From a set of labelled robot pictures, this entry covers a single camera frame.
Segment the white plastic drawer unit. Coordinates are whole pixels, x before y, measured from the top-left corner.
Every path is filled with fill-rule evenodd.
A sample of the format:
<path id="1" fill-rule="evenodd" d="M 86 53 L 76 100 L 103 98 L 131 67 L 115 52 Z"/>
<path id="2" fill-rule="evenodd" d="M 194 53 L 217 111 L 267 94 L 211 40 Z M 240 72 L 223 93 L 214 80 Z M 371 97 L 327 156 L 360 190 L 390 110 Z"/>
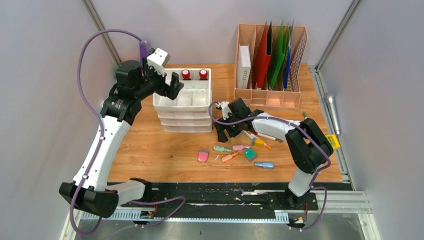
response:
<path id="1" fill-rule="evenodd" d="M 188 69 L 191 80 L 183 80 L 181 71 Z M 199 71 L 208 71 L 208 80 L 199 80 Z M 166 68 L 166 83 L 170 84 L 172 73 L 179 75 L 184 87 L 175 100 L 153 95 L 153 107 L 165 132 L 210 133 L 212 120 L 209 106 L 212 103 L 212 70 L 210 68 Z"/>

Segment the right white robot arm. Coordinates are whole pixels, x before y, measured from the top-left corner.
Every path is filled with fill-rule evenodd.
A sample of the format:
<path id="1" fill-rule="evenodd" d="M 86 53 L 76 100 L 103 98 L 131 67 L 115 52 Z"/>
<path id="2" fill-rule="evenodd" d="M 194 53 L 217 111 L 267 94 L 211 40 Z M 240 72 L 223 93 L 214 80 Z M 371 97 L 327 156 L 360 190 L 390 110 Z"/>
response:
<path id="1" fill-rule="evenodd" d="M 285 190 L 286 204 L 292 209 L 305 203 L 319 172 L 331 166 L 334 148 L 311 118 L 287 120 L 260 109 L 251 110 L 241 98 L 232 102 L 214 101 L 208 113 L 219 142 L 225 143 L 242 131 L 248 131 L 287 143 L 296 165 L 294 176 Z"/>

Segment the red black stamp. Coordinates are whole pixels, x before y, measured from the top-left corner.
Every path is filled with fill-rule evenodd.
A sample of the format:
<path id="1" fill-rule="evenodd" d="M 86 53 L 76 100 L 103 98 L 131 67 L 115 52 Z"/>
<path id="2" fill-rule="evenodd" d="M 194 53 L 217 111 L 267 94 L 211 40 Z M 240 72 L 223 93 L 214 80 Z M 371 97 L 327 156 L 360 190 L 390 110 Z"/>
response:
<path id="1" fill-rule="evenodd" d="M 191 80 L 191 72 L 188 69 L 183 69 L 181 71 L 181 76 L 182 76 L 182 79 L 184 81 L 190 81 Z"/>

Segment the pink plastic file organizer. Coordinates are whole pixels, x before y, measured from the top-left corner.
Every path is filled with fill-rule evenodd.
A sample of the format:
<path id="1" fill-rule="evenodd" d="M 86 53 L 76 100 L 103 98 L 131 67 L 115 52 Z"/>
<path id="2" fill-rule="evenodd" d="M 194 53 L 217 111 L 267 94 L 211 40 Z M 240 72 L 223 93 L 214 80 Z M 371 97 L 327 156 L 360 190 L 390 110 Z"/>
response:
<path id="1" fill-rule="evenodd" d="M 239 24 L 233 96 L 251 107 L 296 111 L 301 103 L 299 70 L 308 42 L 304 26 Z"/>

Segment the green mini highlighter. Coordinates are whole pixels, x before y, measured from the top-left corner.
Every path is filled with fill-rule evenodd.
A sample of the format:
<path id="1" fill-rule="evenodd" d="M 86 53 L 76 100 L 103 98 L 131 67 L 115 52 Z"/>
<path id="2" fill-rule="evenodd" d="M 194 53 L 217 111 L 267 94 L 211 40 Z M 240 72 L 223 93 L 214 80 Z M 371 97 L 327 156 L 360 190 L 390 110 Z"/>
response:
<path id="1" fill-rule="evenodd" d="M 213 150 L 221 153 L 231 153 L 233 151 L 231 148 L 221 145 L 214 145 Z"/>

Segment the red folder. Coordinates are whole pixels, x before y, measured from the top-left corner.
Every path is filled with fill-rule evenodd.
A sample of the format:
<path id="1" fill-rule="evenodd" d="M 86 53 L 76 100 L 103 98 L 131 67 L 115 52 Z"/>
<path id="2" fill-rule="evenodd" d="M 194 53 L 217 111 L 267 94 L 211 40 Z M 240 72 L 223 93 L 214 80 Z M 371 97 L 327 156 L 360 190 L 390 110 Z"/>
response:
<path id="1" fill-rule="evenodd" d="M 254 87 L 262 89 L 272 55 L 273 30 L 272 22 L 262 28 L 257 54 L 254 62 Z"/>

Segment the red round stamp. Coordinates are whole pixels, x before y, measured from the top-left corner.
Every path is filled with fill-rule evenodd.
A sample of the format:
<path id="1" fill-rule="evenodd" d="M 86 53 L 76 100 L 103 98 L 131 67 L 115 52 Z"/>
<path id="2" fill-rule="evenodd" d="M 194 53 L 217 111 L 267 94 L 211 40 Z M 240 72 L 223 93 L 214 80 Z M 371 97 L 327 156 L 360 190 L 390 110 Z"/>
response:
<path id="1" fill-rule="evenodd" d="M 206 69 L 201 69 L 198 73 L 200 81 L 207 81 L 209 72 Z"/>

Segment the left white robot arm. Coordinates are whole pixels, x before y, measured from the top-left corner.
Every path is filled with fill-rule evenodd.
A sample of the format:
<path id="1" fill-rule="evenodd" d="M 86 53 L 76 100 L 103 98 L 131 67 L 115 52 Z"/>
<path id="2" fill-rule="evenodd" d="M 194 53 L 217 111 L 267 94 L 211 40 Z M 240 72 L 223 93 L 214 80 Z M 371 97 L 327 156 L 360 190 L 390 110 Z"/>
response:
<path id="1" fill-rule="evenodd" d="M 73 180 L 59 188 L 72 210 L 101 218 L 109 218 L 117 207 L 131 201 L 142 207 L 152 203 L 151 182 L 133 177 L 108 186 L 108 175 L 122 140 L 142 109 L 141 101 L 154 93 L 175 100 L 184 87 L 177 72 L 158 72 L 136 60 L 121 62 L 115 77 L 116 84 L 96 114 L 99 129 L 88 156 Z"/>

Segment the pink mini highlighter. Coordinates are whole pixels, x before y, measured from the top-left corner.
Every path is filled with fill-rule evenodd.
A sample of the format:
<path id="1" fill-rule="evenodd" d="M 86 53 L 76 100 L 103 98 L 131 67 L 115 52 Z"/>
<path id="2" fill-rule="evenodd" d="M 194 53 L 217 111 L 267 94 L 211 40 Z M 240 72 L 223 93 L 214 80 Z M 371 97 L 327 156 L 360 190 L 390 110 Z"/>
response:
<path id="1" fill-rule="evenodd" d="M 233 151 L 243 151 L 245 149 L 250 149 L 252 146 L 248 144 L 236 144 L 232 146 Z"/>

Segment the blue folder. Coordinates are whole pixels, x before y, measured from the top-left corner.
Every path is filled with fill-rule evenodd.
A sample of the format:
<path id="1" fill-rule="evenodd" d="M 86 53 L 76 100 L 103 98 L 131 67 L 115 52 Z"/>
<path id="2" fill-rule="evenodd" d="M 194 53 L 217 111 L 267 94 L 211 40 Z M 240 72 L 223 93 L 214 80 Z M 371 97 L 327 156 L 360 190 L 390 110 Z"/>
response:
<path id="1" fill-rule="evenodd" d="M 293 39 L 293 30 L 294 30 L 294 20 L 292 20 L 292 24 L 288 29 L 288 44 L 287 44 L 287 54 L 286 54 L 286 63 L 284 69 L 284 78 L 283 78 L 283 89 L 288 89 L 288 81 L 289 81 L 289 72 L 290 72 L 290 61 L 291 61 L 291 50 L 292 50 L 292 39 Z"/>

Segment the green folder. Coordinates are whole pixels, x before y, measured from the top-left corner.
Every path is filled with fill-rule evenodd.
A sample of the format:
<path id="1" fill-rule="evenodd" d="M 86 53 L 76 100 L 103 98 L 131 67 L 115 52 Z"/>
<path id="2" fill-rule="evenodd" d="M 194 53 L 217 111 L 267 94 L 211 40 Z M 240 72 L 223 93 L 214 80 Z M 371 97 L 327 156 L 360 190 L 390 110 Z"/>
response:
<path id="1" fill-rule="evenodd" d="M 282 20 L 280 26 L 272 27 L 272 33 L 275 39 L 272 41 L 273 47 L 267 70 L 267 88 L 268 90 L 281 91 L 284 81 L 281 80 L 279 74 L 285 69 L 285 60 L 290 43 L 290 29 L 284 25 Z"/>

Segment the white hardcover book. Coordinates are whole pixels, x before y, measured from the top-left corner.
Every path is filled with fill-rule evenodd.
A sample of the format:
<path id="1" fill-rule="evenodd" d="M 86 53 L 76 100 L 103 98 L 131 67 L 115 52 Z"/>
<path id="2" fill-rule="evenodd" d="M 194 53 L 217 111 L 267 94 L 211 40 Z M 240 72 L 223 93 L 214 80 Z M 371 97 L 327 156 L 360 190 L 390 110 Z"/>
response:
<path id="1" fill-rule="evenodd" d="M 249 45 L 239 45 L 236 65 L 236 88 L 247 89 L 251 73 Z"/>

